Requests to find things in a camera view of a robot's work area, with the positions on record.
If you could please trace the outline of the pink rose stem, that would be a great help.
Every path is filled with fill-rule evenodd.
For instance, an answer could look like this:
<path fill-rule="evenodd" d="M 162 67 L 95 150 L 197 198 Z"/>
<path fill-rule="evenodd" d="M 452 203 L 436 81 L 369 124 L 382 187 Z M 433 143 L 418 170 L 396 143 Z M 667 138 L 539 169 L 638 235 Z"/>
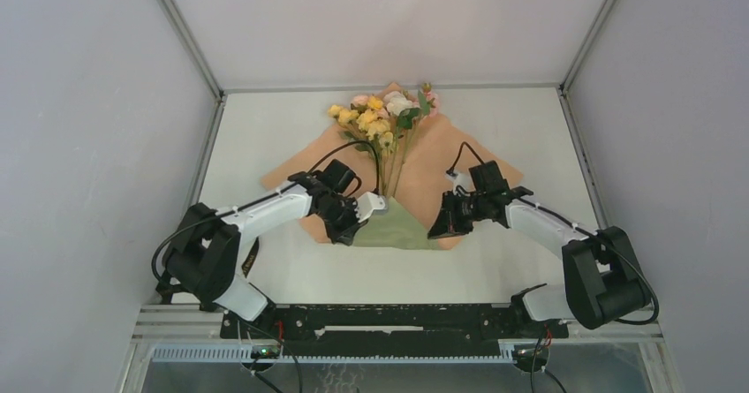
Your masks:
<path fill-rule="evenodd" d="M 398 138 L 403 141 L 403 144 L 399 149 L 397 167 L 392 170 L 392 174 L 396 176 L 390 186 L 392 196 L 397 194 L 406 161 L 411 152 L 412 144 L 418 137 L 420 127 L 426 119 L 436 116 L 441 106 L 439 96 L 434 91 L 433 85 L 430 82 L 424 82 L 417 87 L 416 95 L 410 94 L 406 90 L 401 90 L 400 94 L 412 106 L 404 108 L 397 114 L 397 133 L 399 134 Z"/>

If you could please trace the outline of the green orange wrapping paper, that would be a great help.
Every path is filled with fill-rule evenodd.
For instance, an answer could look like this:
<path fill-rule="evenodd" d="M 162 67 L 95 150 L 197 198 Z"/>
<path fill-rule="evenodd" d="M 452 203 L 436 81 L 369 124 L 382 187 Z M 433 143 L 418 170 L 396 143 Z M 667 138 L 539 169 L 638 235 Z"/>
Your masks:
<path fill-rule="evenodd" d="M 405 89 L 391 84 L 374 95 L 384 96 L 395 90 Z M 318 160 L 329 164 L 326 153 L 334 147 L 341 147 L 336 159 L 349 166 L 360 178 L 350 187 L 350 193 L 359 197 L 363 192 L 377 188 L 373 160 L 356 150 L 355 142 L 343 140 L 339 136 L 341 129 L 331 120 L 331 126 L 320 137 L 263 176 L 262 185 L 275 187 L 291 174 L 312 168 Z M 429 239 L 427 231 L 437 217 L 443 192 L 451 188 L 451 182 L 445 176 L 447 169 L 455 168 L 466 173 L 478 162 L 470 156 L 472 151 L 476 151 L 484 162 L 496 159 L 476 139 L 456 128 L 440 110 L 436 116 L 426 119 L 412 144 L 397 194 L 385 196 L 389 201 L 387 213 L 373 216 L 357 232 L 353 244 L 403 250 L 450 250 L 455 247 L 461 240 L 459 237 Z"/>

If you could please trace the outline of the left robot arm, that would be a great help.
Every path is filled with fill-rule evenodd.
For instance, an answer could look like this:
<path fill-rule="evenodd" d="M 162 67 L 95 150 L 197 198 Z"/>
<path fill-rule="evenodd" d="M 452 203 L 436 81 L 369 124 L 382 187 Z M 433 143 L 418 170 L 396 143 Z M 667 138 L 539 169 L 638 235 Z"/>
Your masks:
<path fill-rule="evenodd" d="M 358 198 L 344 191 L 356 178 L 352 170 L 332 160 L 324 170 L 290 175 L 257 200 L 225 209 L 202 202 L 188 208 L 176 231 L 155 251 L 152 263 L 162 264 L 155 277 L 163 285 L 177 280 L 177 289 L 203 304 L 215 304 L 242 319 L 253 336 L 269 335 L 276 326 L 271 301 L 251 285 L 242 268 L 254 242 L 290 221 L 318 216 L 333 244 L 349 246 L 357 231 L 386 200 L 373 190 Z"/>

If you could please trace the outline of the pink white flower stem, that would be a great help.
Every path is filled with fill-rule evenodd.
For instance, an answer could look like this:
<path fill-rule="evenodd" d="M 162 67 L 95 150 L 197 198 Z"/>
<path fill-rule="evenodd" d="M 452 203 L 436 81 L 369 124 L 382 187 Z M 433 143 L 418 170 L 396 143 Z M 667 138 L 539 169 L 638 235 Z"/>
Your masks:
<path fill-rule="evenodd" d="M 341 137 L 355 142 L 354 148 L 373 160 L 376 187 L 384 196 L 392 194 L 401 166 L 397 156 L 405 151 L 420 118 L 419 104 L 405 90 L 357 95 L 337 116 L 344 129 Z"/>

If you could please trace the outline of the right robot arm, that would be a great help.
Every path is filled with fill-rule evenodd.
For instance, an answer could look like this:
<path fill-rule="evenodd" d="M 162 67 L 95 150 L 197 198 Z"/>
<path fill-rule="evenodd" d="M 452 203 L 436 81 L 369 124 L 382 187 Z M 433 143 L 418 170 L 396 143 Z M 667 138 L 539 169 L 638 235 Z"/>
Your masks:
<path fill-rule="evenodd" d="M 562 262 L 561 283 L 542 283 L 513 296 L 516 333 L 534 336 L 552 320 L 574 320 L 586 329 L 657 321 L 660 301 L 624 230 L 586 228 L 540 203 L 524 186 L 511 187 L 495 161 L 468 173 L 449 168 L 446 177 L 452 187 L 442 195 L 428 238 L 466 236 L 477 222 L 491 221 L 522 233 Z"/>

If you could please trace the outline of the yellow flower stem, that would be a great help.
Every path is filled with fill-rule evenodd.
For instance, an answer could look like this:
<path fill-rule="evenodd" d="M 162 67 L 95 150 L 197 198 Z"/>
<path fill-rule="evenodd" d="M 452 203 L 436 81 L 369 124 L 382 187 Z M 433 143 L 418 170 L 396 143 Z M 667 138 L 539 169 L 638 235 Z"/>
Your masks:
<path fill-rule="evenodd" d="M 388 169 L 388 166 L 397 151 L 397 135 L 394 117 L 386 109 L 383 99 L 376 95 L 357 95 L 347 106 L 330 106 L 327 116 L 341 129 L 339 136 L 343 140 L 361 140 L 354 148 L 376 160 L 377 187 L 382 195 L 390 196 L 393 168 Z"/>

